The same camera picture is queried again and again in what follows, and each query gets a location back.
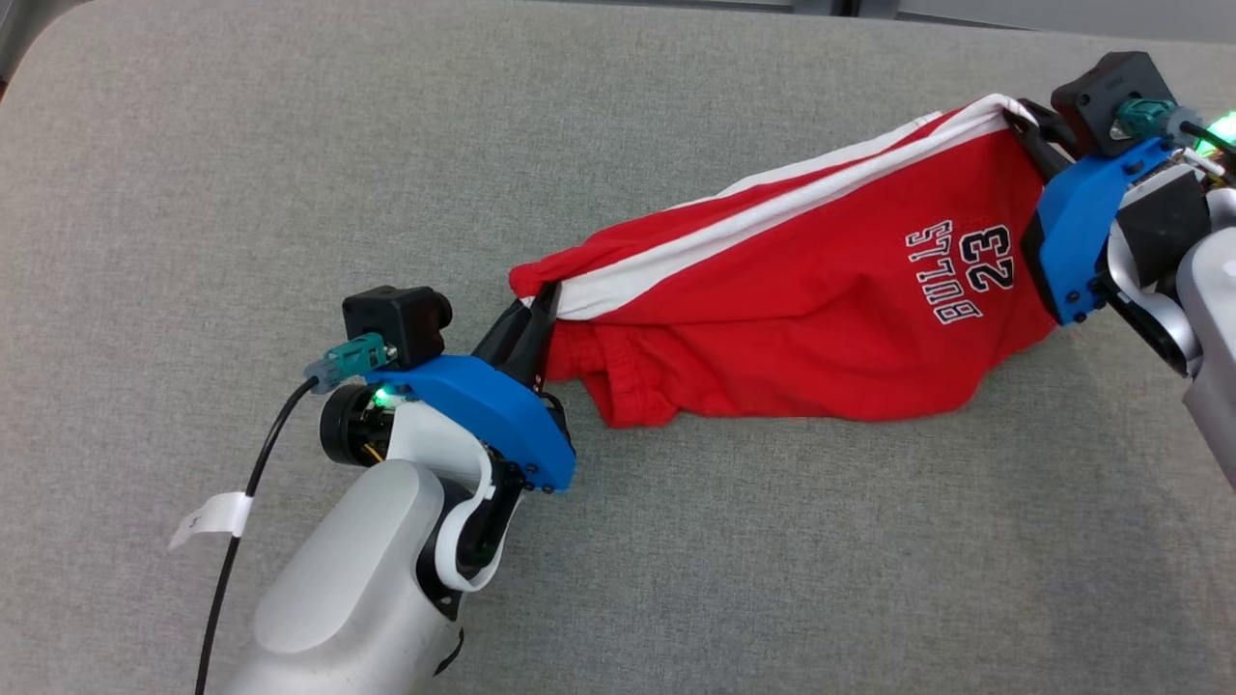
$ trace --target gray fabric surface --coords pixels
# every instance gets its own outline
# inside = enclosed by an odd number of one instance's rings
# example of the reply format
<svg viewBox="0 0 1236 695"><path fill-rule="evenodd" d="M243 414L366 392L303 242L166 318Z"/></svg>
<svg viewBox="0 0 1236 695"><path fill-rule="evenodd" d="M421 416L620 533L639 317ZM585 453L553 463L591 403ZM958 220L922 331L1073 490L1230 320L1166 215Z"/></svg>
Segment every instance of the gray fabric surface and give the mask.
<svg viewBox="0 0 1236 695"><path fill-rule="evenodd" d="M1231 47L551 2L103 0L0 104L0 691L185 693L222 538L298 370L378 283L451 297L742 176L1117 47L1236 104ZM1110 312L899 424L706 420L580 450L435 693L1231 693L1236 501ZM214 685L356 471L276 450Z"/></svg>

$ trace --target green led light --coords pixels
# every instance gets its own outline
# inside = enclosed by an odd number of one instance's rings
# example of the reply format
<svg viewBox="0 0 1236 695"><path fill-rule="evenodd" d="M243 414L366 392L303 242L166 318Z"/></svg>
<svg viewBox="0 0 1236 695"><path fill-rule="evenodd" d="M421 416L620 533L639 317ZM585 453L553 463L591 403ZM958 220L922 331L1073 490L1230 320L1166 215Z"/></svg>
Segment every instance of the green led light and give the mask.
<svg viewBox="0 0 1236 695"><path fill-rule="evenodd" d="M1210 127L1208 127L1206 130L1217 135L1219 137L1222 137L1227 142L1236 140L1236 111L1227 111L1227 114L1225 114L1224 117L1210 124ZM1201 155L1203 157L1209 157L1210 155L1215 153L1217 147L1215 147L1209 142L1199 140L1194 150L1196 150L1198 153Z"/></svg>

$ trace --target white cable tag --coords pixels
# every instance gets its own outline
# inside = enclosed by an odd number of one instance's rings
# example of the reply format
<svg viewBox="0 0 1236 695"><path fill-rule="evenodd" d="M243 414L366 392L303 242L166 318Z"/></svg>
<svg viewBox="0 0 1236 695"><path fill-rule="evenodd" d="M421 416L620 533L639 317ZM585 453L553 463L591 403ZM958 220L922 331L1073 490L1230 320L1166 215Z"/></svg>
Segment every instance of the white cable tag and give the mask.
<svg viewBox="0 0 1236 695"><path fill-rule="evenodd" d="M206 500L200 510L180 519L180 527L176 529L167 549L173 550L184 545L184 542L197 533L229 532L240 538L252 506L253 498L243 492L215 495Z"/></svg>

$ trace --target white stripe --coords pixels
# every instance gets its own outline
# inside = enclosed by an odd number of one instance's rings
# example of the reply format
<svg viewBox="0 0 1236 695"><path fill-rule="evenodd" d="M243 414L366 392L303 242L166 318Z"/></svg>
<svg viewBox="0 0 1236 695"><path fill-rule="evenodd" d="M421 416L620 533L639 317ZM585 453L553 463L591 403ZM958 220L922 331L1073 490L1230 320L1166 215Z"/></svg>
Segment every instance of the white stripe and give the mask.
<svg viewBox="0 0 1236 695"><path fill-rule="evenodd" d="M1004 130L1007 127L1001 115L1005 110L1033 120L1033 116L1015 99L1001 94L984 96L939 124L934 132L920 141L854 164L848 169L754 205L737 215L648 251L565 279L562 294L559 298L557 315L566 320L588 320L613 312L665 278L722 254L807 210L831 203L873 181L944 150ZM524 298L524 303L529 302L530 298Z"/></svg>
<svg viewBox="0 0 1236 695"><path fill-rule="evenodd" d="M794 178L796 176L802 176L805 173L818 172L819 169L827 169L828 167L836 167L838 164L844 164L847 162L853 162L855 160L863 160L870 157L871 155L879 155L880 152L892 147L902 139L912 135L920 127L929 124L931 121L938 119L942 114L939 111L932 111L926 116L920 116L905 125L897 126L889 132L873 137L871 140L858 142L855 145L849 145L842 147L840 150L833 150L832 152L826 152L818 157L812 157L811 160L803 160L801 162L795 162L792 164L786 164L784 167L777 167L775 169L769 169L766 172L760 172L758 174L751 174L744 179L732 183L728 188L722 190L716 195L707 195L696 200L687 200L686 203L679 203L670 210L677 208L685 208L687 205L695 205L696 203L703 203L706 200L717 200L718 198L724 198L727 195L733 195L734 193L747 190L754 185L760 185L764 183L772 183L774 181L785 181L787 178Z"/></svg>

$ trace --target black cable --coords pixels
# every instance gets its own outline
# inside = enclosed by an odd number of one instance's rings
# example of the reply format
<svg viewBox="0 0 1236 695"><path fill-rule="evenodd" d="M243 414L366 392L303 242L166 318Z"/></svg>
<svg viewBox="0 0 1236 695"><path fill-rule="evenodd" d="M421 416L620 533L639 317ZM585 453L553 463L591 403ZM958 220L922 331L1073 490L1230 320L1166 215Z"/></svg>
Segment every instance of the black cable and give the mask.
<svg viewBox="0 0 1236 695"><path fill-rule="evenodd" d="M248 486L245 487L245 496L252 498L257 492L257 484L262 480L262 471L266 470L266 461L271 458L271 449L274 449L274 441L279 438L279 432L283 429L283 423L288 422L288 416L292 414L293 408L297 403L304 398L305 393L318 386L318 377L311 376L305 380L292 396L288 397L287 402L283 403L283 408L279 414L276 416L274 422L271 423L271 430L266 433L266 441L262 443L262 450L257 453L257 461L253 463L253 472L248 476ZM205 695L206 693L206 672L210 669L210 649L215 643L215 628L219 627L219 613L224 607L224 594L227 591L227 579L231 576L232 563L236 561L236 550L240 548L240 537L232 535L231 542L227 544L227 554L224 555L224 566L219 570L219 584L215 585L215 600L210 603L210 617L206 618L206 634L201 639L201 660L198 662L198 688L195 690L197 695Z"/></svg>
<svg viewBox="0 0 1236 695"><path fill-rule="evenodd" d="M1199 140L1205 140L1206 142L1214 145L1215 148L1224 153L1224 157L1227 157L1229 166L1236 163L1236 147L1232 147L1231 143L1222 137L1219 137L1200 125L1189 121L1180 124L1180 132L1192 135Z"/></svg>

